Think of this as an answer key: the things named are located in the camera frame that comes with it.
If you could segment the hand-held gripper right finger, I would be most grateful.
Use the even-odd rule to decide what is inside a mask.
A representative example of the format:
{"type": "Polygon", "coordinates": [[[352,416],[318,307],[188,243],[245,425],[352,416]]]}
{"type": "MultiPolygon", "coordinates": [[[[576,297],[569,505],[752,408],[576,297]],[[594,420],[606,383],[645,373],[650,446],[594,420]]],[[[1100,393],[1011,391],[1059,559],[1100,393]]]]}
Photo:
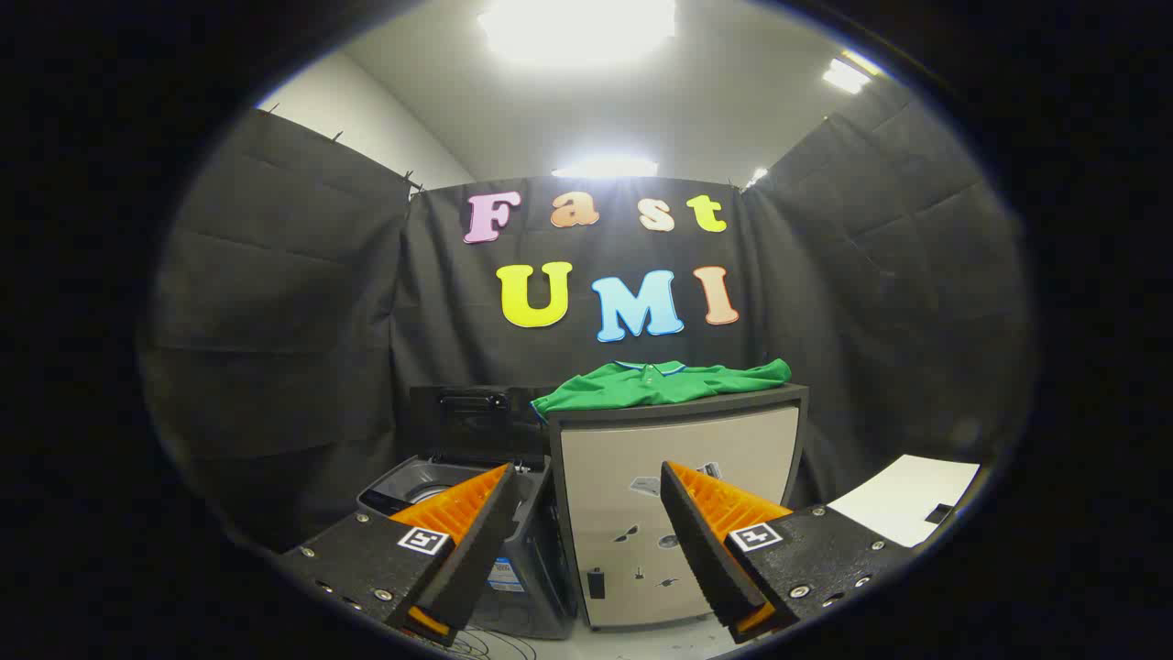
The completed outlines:
{"type": "Polygon", "coordinates": [[[674,461],[659,481],[689,569],[735,644],[821,617],[916,556],[830,506],[789,510],[674,461]]]}

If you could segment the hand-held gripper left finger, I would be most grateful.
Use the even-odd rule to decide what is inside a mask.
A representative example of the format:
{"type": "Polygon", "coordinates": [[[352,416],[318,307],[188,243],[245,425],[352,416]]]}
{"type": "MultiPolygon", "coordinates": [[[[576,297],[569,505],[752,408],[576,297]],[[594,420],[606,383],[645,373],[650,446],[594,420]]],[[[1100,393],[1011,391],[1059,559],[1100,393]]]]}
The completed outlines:
{"type": "Polygon", "coordinates": [[[282,576],[384,628],[449,647],[521,502],[510,463],[394,513],[357,510],[280,554],[282,576]]]}

